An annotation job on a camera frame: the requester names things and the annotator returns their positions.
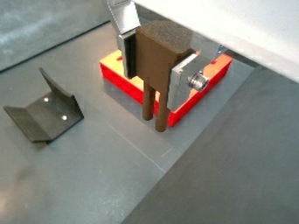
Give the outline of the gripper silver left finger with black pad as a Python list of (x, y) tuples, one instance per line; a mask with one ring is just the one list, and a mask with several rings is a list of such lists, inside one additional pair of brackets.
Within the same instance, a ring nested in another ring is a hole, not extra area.
[(122, 52), (124, 76), (136, 76), (136, 28), (140, 26), (132, 0), (107, 0), (111, 22), (116, 31), (118, 49)]

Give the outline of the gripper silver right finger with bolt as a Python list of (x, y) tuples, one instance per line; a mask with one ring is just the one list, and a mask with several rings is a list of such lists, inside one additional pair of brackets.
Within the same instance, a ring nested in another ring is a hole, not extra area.
[(227, 51), (227, 48), (202, 36), (191, 36), (192, 52), (175, 65), (171, 72), (167, 108), (176, 110), (190, 97), (191, 90), (202, 92), (211, 81), (203, 74), (204, 67)]

